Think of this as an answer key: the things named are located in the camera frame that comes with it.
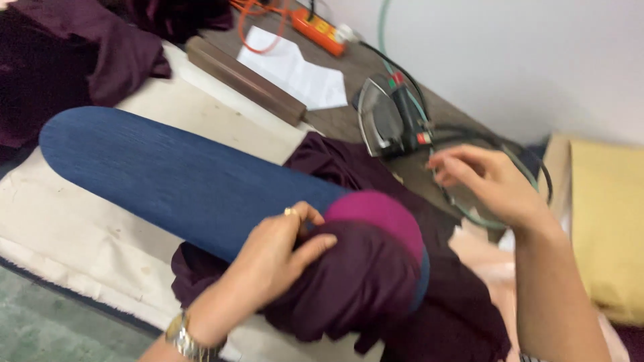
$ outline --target yellow cushion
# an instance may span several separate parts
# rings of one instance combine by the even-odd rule
[[[589,296],[644,325],[644,148],[571,140],[573,246]]]

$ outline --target wristwatch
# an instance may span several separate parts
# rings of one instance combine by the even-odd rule
[[[199,345],[187,331],[188,317],[183,310],[172,319],[170,326],[166,330],[166,342],[176,347],[176,349],[194,362],[210,362],[214,361],[222,350],[224,342],[215,347]]]

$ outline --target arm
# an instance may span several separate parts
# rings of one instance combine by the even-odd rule
[[[516,237],[517,329],[523,353],[550,362],[609,362],[571,243],[545,202],[503,153],[458,146],[436,153],[445,187],[464,184]]]
[[[188,334],[203,346],[216,346],[256,310],[283,294],[304,269],[337,242],[321,234],[293,251],[305,221],[324,223],[320,213],[298,202],[289,214],[264,219],[250,233],[226,273],[188,308]],[[176,347],[159,337],[139,362],[190,362]]]

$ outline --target clothes iron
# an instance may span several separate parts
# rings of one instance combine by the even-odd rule
[[[422,119],[402,77],[367,78],[353,103],[372,157],[395,158],[431,143],[430,123]]]

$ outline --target green floor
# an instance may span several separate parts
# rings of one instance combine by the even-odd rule
[[[152,339],[0,267],[0,362],[133,361]]]

